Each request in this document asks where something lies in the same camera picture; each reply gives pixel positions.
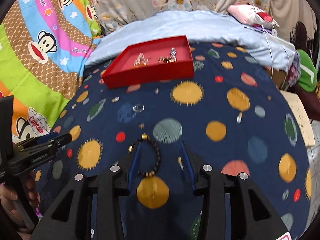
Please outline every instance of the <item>tiled floor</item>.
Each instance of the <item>tiled floor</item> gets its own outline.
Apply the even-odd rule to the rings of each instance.
[[[312,129],[316,144],[307,150],[312,175],[312,196],[307,227],[316,216],[320,207],[320,122],[313,121]]]

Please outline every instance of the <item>silver screw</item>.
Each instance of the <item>silver screw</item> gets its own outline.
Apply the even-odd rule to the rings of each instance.
[[[245,172],[241,172],[239,174],[240,179],[246,180],[249,178],[248,174],[246,174]]]
[[[117,171],[119,171],[119,169],[120,169],[120,167],[119,167],[118,165],[113,165],[113,166],[111,166],[111,168],[110,168],[110,170],[111,170],[112,172],[117,172]]]
[[[212,166],[211,165],[203,165],[202,169],[204,169],[205,171],[212,171]]]
[[[77,175],[75,176],[75,180],[76,180],[76,181],[80,181],[81,179],[83,179],[83,175],[82,175],[82,174],[77,174]]]

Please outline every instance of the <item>light blue blanket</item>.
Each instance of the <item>light blue blanket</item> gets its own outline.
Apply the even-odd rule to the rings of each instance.
[[[272,67],[263,33],[244,28],[233,17],[210,11],[164,11],[143,21],[125,25],[102,38],[86,66],[112,59],[127,46],[159,38],[186,35],[189,42],[215,42],[246,48],[261,65]],[[295,51],[269,40],[273,67],[288,72]]]

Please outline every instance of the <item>black beaded bracelet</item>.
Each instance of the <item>black beaded bracelet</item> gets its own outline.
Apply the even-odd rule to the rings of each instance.
[[[142,175],[142,176],[145,176],[146,178],[148,178],[148,177],[154,176],[156,174],[156,172],[159,170],[159,166],[160,166],[160,163],[161,163],[161,154],[160,154],[160,148],[157,145],[157,143],[154,140],[152,140],[146,133],[142,134],[141,137],[138,140],[136,140],[134,143],[132,143],[129,146],[129,153],[132,152],[132,150],[133,150],[133,148],[134,148],[134,146],[135,146],[135,144],[137,142],[142,142],[143,140],[148,141],[152,145],[153,149],[156,152],[156,164],[153,167],[153,170],[150,171],[150,172],[140,172],[140,171],[138,171],[138,175]]]

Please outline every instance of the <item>open red tray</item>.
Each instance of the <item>open red tray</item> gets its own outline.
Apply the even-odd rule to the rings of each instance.
[[[175,48],[176,62],[158,63],[159,57],[170,57],[170,50]],[[143,53],[149,58],[147,66],[130,69],[138,55]],[[110,64],[102,76],[109,89],[181,78],[192,78],[193,60],[186,36],[176,36],[128,46]]]

